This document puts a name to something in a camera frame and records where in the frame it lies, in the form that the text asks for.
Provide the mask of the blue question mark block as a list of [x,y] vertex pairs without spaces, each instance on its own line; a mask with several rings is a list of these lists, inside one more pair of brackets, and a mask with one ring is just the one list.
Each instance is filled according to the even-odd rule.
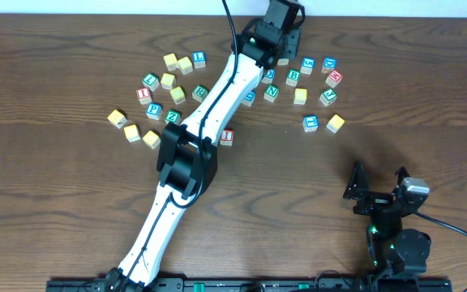
[[289,60],[287,58],[281,58],[278,60],[277,65],[278,66],[285,66],[289,64]]

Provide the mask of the red I block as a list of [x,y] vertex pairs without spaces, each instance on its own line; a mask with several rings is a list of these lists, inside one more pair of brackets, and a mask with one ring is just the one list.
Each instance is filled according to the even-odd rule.
[[221,132],[220,143],[224,146],[232,146],[234,140],[233,130],[223,130]]

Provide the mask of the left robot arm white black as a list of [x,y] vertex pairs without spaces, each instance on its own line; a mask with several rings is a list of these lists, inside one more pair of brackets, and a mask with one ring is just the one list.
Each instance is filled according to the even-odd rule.
[[132,248],[105,277],[107,291],[144,291],[156,279],[165,249],[183,213],[208,189],[217,170],[217,145],[242,99],[281,58],[295,58],[305,8],[272,0],[265,16],[234,32],[232,53],[198,108],[161,133],[156,196]]

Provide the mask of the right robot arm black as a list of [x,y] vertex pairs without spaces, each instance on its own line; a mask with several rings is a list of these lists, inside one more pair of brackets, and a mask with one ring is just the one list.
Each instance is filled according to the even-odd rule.
[[353,167],[343,198],[354,200],[353,212],[368,216],[368,249],[381,277],[417,276],[426,271],[431,238],[416,229],[403,227],[402,219],[425,203],[430,193],[426,182],[409,175],[406,168],[397,172],[397,184],[389,193],[372,191],[360,162]]

